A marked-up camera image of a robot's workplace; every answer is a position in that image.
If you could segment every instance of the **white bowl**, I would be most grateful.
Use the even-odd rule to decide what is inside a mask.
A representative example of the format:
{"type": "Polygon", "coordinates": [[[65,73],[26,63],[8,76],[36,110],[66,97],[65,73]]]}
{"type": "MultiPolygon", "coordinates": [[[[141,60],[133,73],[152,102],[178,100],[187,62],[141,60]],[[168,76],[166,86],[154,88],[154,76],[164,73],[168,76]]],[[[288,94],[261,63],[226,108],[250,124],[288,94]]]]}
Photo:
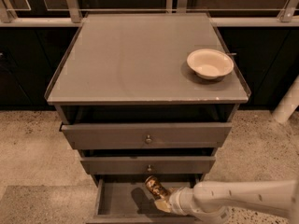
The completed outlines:
{"type": "Polygon", "coordinates": [[[221,51],[198,49],[187,58],[188,66],[204,79],[215,79],[230,74],[234,69],[233,60],[221,51]]]}

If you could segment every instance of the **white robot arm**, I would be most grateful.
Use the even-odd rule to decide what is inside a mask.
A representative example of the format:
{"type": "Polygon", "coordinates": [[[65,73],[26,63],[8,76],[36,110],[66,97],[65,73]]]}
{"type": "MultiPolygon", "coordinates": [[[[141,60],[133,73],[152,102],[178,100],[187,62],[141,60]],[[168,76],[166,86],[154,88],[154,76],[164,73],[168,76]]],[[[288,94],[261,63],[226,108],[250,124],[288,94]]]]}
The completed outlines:
{"type": "Polygon", "coordinates": [[[178,215],[191,215],[209,224],[222,224],[228,217],[228,206],[242,207],[279,217],[292,216],[293,223],[299,223],[296,205],[296,181],[273,182],[199,182],[190,188],[166,190],[151,176],[147,188],[155,197],[158,209],[178,215]]]}

